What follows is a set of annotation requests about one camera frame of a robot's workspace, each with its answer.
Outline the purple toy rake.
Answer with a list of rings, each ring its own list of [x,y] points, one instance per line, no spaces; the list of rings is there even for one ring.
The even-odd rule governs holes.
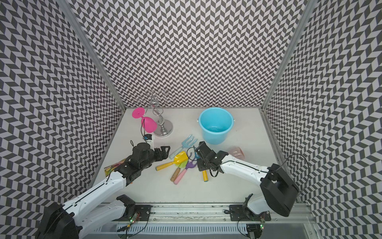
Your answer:
[[[197,161],[189,161],[186,165],[186,168],[177,176],[174,181],[174,184],[177,185],[189,169],[195,168],[197,166]]]

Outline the yellow toy shovel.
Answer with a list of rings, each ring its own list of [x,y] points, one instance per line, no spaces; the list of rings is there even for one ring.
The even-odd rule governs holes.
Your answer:
[[[165,169],[173,164],[181,164],[187,160],[188,160],[188,156],[186,152],[182,151],[174,157],[173,161],[157,166],[156,170],[159,171],[159,170]]]

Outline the green toy trowel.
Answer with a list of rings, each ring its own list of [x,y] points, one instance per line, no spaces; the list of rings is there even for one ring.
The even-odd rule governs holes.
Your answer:
[[[187,165],[189,160],[185,160],[184,162],[180,163],[177,167],[177,169],[175,170],[174,174],[172,175],[170,181],[171,182],[174,182],[175,179],[178,177],[179,173],[181,172],[182,169],[184,169]]]

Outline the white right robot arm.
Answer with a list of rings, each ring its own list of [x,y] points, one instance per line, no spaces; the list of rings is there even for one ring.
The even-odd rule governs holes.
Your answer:
[[[214,152],[204,141],[195,148],[199,157],[199,171],[211,170],[242,178],[261,189],[261,194],[251,194],[246,198],[244,208],[254,215],[274,211],[288,217],[299,195],[297,184],[278,164],[270,167],[255,165],[234,157],[225,151]]]

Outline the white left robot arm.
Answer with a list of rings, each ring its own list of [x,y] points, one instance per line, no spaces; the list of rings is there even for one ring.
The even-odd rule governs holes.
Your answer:
[[[120,218],[132,219],[135,201],[126,195],[98,206],[109,196],[137,179],[154,162],[168,158],[170,146],[152,149],[141,142],[132,155],[117,166],[103,181],[63,204],[52,203],[44,209],[35,237],[37,239],[82,239],[95,229]]]

